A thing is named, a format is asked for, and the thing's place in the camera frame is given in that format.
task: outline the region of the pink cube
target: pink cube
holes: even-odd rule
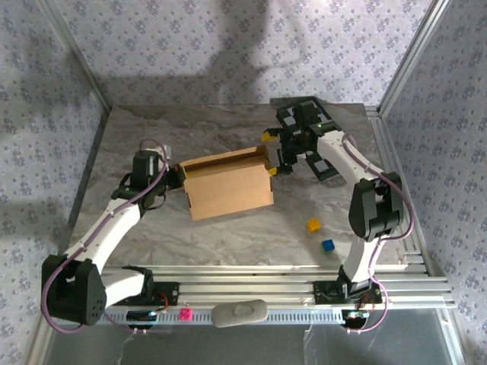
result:
[[[191,322],[193,320],[193,310],[190,308],[180,309],[180,321]]]

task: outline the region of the metal frame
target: metal frame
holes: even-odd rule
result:
[[[44,362],[53,332],[54,330],[39,313],[22,359],[23,365],[39,365]]]
[[[175,309],[189,307],[197,315],[192,325],[209,325],[209,310],[218,303],[264,299],[270,309],[267,324],[323,323],[339,324],[337,317],[342,309],[354,309],[349,305],[314,304],[313,285],[316,280],[335,280],[336,270],[319,266],[148,266],[155,281],[178,281],[180,292]],[[111,275],[119,268],[105,268]],[[454,363],[463,363],[463,347],[458,341],[450,310],[455,307],[446,278],[428,276],[424,265],[378,265],[376,277],[390,294],[390,309],[435,308],[445,318],[444,334]],[[376,305],[382,309],[383,304]],[[136,309],[154,309],[143,306]],[[124,323],[127,307],[111,308],[108,312],[116,321]],[[159,315],[159,324],[187,325],[181,322],[177,312]],[[27,352],[25,364],[38,364],[46,356],[53,330],[40,319],[37,335]]]
[[[133,325],[134,322],[126,320],[125,309],[112,309],[110,316],[121,325]],[[267,319],[263,322],[252,325],[343,325],[345,320],[340,309],[271,309]],[[137,322],[138,325],[213,325],[212,311],[210,309],[193,309],[191,321],[181,321],[180,311],[168,310],[166,313],[157,314],[153,322]],[[112,325],[106,318],[102,317],[97,325]]]
[[[465,363],[464,354],[469,353],[465,331],[459,322],[456,309],[436,309],[441,330],[453,363]]]
[[[48,22],[53,27],[54,32],[66,48],[66,54],[68,55],[68,60],[66,61],[72,63],[77,68],[83,82],[90,89],[91,96],[97,102],[98,106],[105,113],[110,113],[112,105],[104,95],[86,59],[84,59],[83,52],[76,43],[75,37],[71,33],[61,11],[59,11],[57,4],[53,0],[37,0],[37,2],[46,15]]]
[[[385,118],[389,113],[399,93],[404,88],[407,79],[411,75],[412,70],[418,63],[419,57],[425,50],[428,41],[434,33],[436,24],[441,19],[441,15],[444,13],[449,2],[450,0],[434,0],[426,11],[425,17],[419,25],[415,36],[412,38],[403,60],[399,64],[392,81],[382,96],[382,100],[378,106],[380,117]]]
[[[369,107],[367,108],[367,115],[368,119],[372,126],[372,131],[374,132],[374,137],[377,144],[377,149],[379,150],[379,155],[382,160],[383,168],[386,171],[396,171],[401,176],[402,181],[406,181],[406,178],[403,173],[403,169],[401,168],[401,164],[399,158],[396,153],[396,149],[393,146],[392,136],[390,134],[389,128],[387,124],[382,121],[379,117],[377,108]],[[419,229],[419,222],[417,219],[416,209],[411,198],[411,194],[409,193],[409,188],[407,184],[404,184],[404,192],[408,197],[408,200],[412,204],[412,209],[415,213],[415,229],[413,230],[412,234],[403,240],[404,250],[406,253],[406,262],[409,264],[424,264],[428,269],[428,273],[432,276],[436,275],[431,257],[428,253],[426,248],[425,238],[421,229]],[[399,231],[402,233],[407,227],[409,222],[409,216],[406,215],[405,222],[401,227],[399,227]]]

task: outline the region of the blue cube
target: blue cube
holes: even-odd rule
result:
[[[323,250],[325,252],[332,252],[335,249],[335,245],[333,244],[332,240],[326,240],[321,243],[323,246]]]

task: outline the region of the yellow cube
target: yellow cube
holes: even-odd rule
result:
[[[307,228],[307,231],[309,233],[314,233],[314,232],[317,232],[318,230],[320,230],[321,228],[321,223],[319,220],[317,220],[316,218],[313,218],[313,219],[310,219],[307,224],[306,224],[306,228]]]

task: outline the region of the cable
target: cable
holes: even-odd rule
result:
[[[84,242],[83,246],[80,247],[79,249],[77,249],[75,251],[75,253],[73,253],[71,256],[69,256],[51,274],[51,276],[49,276],[49,278],[46,281],[46,284],[44,285],[43,291],[41,293],[41,298],[40,298],[40,309],[41,309],[41,312],[44,315],[44,318],[46,319],[47,323],[49,323],[49,325],[51,327],[53,327],[53,329],[55,329],[58,332],[65,333],[65,334],[73,334],[73,333],[79,332],[81,330],[81,328],[83,327],[83,325],[79,325],[78,327],[76,327],[74,329],[66,329],[66,328],[60,327],[59,325],[57,325],[54,322],[54,319],[51,317],[51,315],[49,314],[49,310],[47,309],[47,294],[48,294],[49,289],[51,288],[51,285],[53,284],[54,280],[59,276],[59,274],[61,274],[62,270],[64,270],[65,267],[70,262],[72,262],[74,259],[76,259],[83,251],[86,251],[86,248],[88,248],[88,246],[91,245],[91,243],[98,236],[98,234],[101,232],[101,230],[103,229],[103,227],[105,227],[105,225],[110,221],[110,219],[112,219],[113,217],[115,217],[115,215],[118,212],[120,212],[121,210],[123,210],[124,208],[126,208],[127,206],[129,206],[133,202],[139,200],[141,197],[143,197],[148,192],[150,192],[159,183],[159,181],[161,181],[162,176],[166,172],[166,169],[167,169],[167,153],[166,153],[166,150],[165,150],[165,148],[164,148],[164,146],[162,144],[160,144],[158,141],[156,141],[156,140],[154,140],[152,138],[145,138],[145,139],[142,139],[140,141],[140,143],[138,144],[138,149],[141,150],[142,147],[143,147],[143,145],[144,145],[144,143],[145,142],[149,142],[149,141],[150,142],[154,142],[155,144],[157,144],[162,149],[162,153],[164,155],[164,164],[163,164],[162,169],[161,169],[160,173],[158,174],[158,176],[155,178],[155,180],[147,188],[145,188],[144,190],[142,190],[139,194],[133,196],[132,198],[130,198],[129,200],[127,200],[125,203],[123,203],[123,204],[119,205],[118,207],[116,207],[115,209],[113,209],[112,214],[108,214],[100,222],[100,224],[98,224],[98,226],[95,228],[95,230],[93,231],[93,233]]]
[[[164,192],[164,194],[162,195],[162,197],[164,198],[162,200],[162,203],[160,203],[159,205],[156,205],[155,207],[148,208],[147,211],[155,211],[156,209],[159,209],[160,207],[162,207],[164,205],[164,203],[166,202],[166,192]]]
[[[412,229],[414,228],[414,211],[412,210],[411,203],[409,202],[408,198],[406,197],[406,194],[401,190],[401,188],[399,186],[397,186],[394,182],[390,181],[388,178],[386,178],[381,173],[371,169],[370,166],[368,166],[366,163],[364,163],[360,158],[358,158],[350,150],[350,148],[346,142],[350,142],[355,148],[357,148],[357,142],[355,141],[352,134],[345,133],[342,137],[342,145],[343,145],[343,148],[345,149],[346,153],[353,159],[353,161],[355,161],[366,172],[369,172],[369,173],[375,175],[380,180],[384,181],[392,189],[394,189],[399,194],[401,199],[403,200],[404,204],[406,205],[406,207],[408,209],[408,213],[409,213],[409,226],[408,226],[406,232],[404,232],[403,234],[400,234],[399,236],[395,236],[395,237],[380,238],[377,241],[377,244],[374,248],[374,251],[372,252],[372,257],[371,257],[371,260],[370,260],[369,265],[368,265],[368,274],[371,277],[371,281],[373,283],[377,284],[379,286],[379,288],[384,292],[384,296],[385,296],[384,311],[382,312],[382,315],[380,316],[379,320],[375,324],[373,324],[371,327],[363,328],[363,329],[362,328],[361,329],[350,329],[349,328],[349,331],[351,331],[351,332],[360,333],[360,332],[369,332],[369,331],[372,331],[373,329],[376,329],[379,326],[379,324],[381,324],[382,321],[384,320],[384,318],[386,317],[387,310],[388,310],[388,303],[389,303],[389,294],[387,293],[386,287],[380,281],[378,281],[376,278],[374,278],[374,273],[372,271],[374,270],[375,264],[376,264],[377,260],[379,259],[380,248],[382,247],[382,245],[386,241],[403,240],[411,234]]]
[[[158,291],[155,293],[156,295],[159,295],[161,297],[164,298],[164,307],[163,308],[157,308],[155,310],[155,312],[163,312],[165,311],[167,308],[169,308],[169,300],[167,299],[167,296],[166,294],[164,294],[162,291]]]
[[[105,316],[106,319],[108,319],[108,322],[110,322],[115,327],[118,327],[119,329],[123,329],[124,331],[131,332],[131,333],[137,332],[137,329],[133,330],[130,327],[127,327],[126,325],[121,325],[120,323],[116,322],[115,319],[110,317],[110,314],[108,314],[106,310],[103,311],[103,315]]]
[[[362,297],[360,298],[360,303],[357,305],[357,309],[356,310],[360,310],[360,309],[362,309],[362,306],[365,306],[365,300],[367,298],[371,301],[371,304],[372,304],[372,311],[371,311],[371,313],[373,313],[375,311],[375,302],[372,299],[372,297],[370,295],[368,295],[368,293],[363,293],[362,294]]]
[[[367,325],[367,322],[368,322],[368,317],[366,317],[366,318],[365,318],[364,325],[363,325],[363,326],[362,326],[360,329],[358,329],[358,330],[357,330],[357,332],[358,332],[358,331],[360,331],[360,332],[364,331],[365,326]]]

